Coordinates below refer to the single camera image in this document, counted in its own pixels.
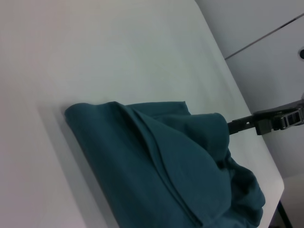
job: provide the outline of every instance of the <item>teal towel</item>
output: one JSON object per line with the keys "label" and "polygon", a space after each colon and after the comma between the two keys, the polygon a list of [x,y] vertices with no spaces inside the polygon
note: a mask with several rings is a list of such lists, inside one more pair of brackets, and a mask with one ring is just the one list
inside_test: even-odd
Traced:
{"label": "teal towel", "polygon": [[121,228],[253,228],[265,203],[220,114],[185,102],[75,104],[66,120]]}

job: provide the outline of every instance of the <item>folded fabric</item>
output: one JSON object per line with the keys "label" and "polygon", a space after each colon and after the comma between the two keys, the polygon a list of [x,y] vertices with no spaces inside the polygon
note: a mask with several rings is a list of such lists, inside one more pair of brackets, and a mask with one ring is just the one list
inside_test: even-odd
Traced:
{"label": "folded fabric", "polygon": [[66,120],[121,228],[253,228],[265,203],[220,114],[185,102],[75,104]]}

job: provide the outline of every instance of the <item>black knob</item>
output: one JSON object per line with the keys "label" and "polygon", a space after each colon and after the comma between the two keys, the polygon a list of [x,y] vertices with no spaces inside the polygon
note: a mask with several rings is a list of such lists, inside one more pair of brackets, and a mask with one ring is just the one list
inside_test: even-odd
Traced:
{"label": "black knob", "polygon": [[300,51],[299,55],[300,55],[301,59],[304,59],[304,49]]}

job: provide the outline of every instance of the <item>white tabletop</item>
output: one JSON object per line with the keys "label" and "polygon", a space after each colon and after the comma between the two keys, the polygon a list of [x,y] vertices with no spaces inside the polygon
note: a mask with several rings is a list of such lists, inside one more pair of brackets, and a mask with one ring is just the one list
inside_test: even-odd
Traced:
{"label": "white tabletop", "polygon": [[[1,227],[117,227],[62,116],[107,101],[250,115],[194,0],[0,2]],[[255,130],[233,135],[230,149],[265,194],[266,228],[282,178]]]}

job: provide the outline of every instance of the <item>white wall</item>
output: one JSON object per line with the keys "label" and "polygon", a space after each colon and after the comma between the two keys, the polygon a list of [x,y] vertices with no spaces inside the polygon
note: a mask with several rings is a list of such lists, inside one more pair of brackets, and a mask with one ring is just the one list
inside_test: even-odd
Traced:
{"label": "white wall", "polygon": [[304,174],[284,179],[285,191],[281,202],[294,228],[302,228],[304,223]]}
{"label": "white wall", "polygon": [[[304,92],[304,17],[227,60],[251,112],[301,99]],[[304,127],[266,134],[264,140],[283,178],[304,173]]]}
{"label": "white wall", "polygon": [[196,0],[226,58],[304,13],[303,0]]}

